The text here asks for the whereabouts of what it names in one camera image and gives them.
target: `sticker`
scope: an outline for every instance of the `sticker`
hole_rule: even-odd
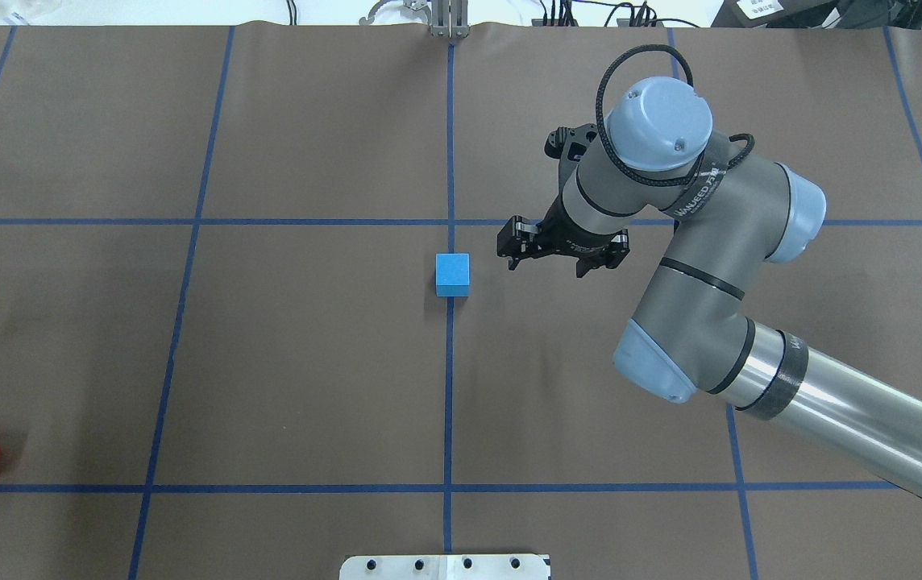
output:
[[[760,19],[762,16],[777,14],[783,9],[777,0],[737,0],[737,6],[744,11],[748,19]]]

